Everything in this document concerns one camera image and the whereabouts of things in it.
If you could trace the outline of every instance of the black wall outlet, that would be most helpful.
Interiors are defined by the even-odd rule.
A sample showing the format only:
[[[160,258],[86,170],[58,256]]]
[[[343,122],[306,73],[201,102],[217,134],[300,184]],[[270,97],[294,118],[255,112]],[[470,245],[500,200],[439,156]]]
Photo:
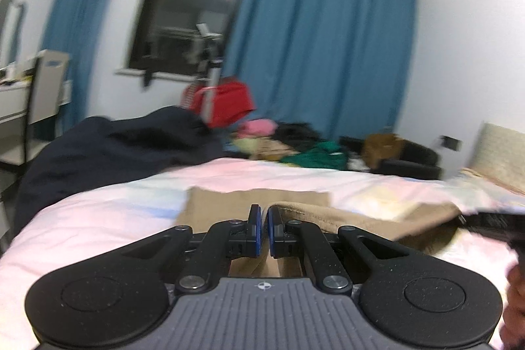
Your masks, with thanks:
[[[456,140],[455,138],[448,137],[446,135],[439,136],[441,139],[441,146],[455,152],[458,152],[461,149],[461,141]]]

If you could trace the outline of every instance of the circular black cover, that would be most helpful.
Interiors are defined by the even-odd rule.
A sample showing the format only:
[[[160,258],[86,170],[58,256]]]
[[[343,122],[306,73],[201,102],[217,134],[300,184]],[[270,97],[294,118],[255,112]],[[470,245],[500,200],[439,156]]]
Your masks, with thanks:
[[[106,347],[142,335],[168,308],[156,273],[108,273],[78,278],[67,268],[40,278],[25,309],[41,341],[60,347]]]
[[[361,288],[360,307],[374,327],[396,340],[454,349],[487,341],[502,302],[486,278],[421,255],[381,260]]]

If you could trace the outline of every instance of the black armchair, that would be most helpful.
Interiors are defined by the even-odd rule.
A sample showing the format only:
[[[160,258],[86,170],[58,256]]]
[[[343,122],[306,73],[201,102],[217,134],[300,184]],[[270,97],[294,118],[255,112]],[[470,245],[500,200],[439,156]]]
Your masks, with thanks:
[[[364,140],[352,137],[340,137],[339,144],[348,150],[360,154]],[[371,170],[373,174],[398,175],[399,177],[419,180],[439,180],[441,168],[438,167],[439,154],[421,144],[405,141],[399,159],[383,159],[379,167]]]

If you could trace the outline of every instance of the green clothing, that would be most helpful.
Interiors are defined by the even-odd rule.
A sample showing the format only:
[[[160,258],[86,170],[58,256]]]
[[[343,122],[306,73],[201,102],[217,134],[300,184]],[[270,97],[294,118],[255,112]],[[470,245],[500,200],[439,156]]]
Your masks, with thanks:
[[[328,168],[340,171],[347,169],[347,156],[335,141],[316,143],[313,149],[304,153],[285,156],[279,162],[295,164],[303,168]]]

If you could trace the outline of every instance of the pastel bedding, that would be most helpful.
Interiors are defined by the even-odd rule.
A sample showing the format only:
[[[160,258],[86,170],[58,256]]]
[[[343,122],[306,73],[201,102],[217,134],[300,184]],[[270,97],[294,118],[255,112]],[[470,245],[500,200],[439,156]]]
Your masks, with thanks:
[[[0,350],[37,346],[24,312],[25,294],[36,279],[171,227],[185,205],[186,191],[193,186],[221,192],[327,191],[334,208],[381,219],[399,218],[422,202],[452,202],[464,213],[478,207],[525,210],[525,197],[472,175],[418,181],[240,159],[217,159],[88,191],[40,211],[0,259]],[[515,262],[504,244],[464,231],[438,257],[482,274],[503,296],[506,271]],[[491,344],[501,347],[497,333]]]

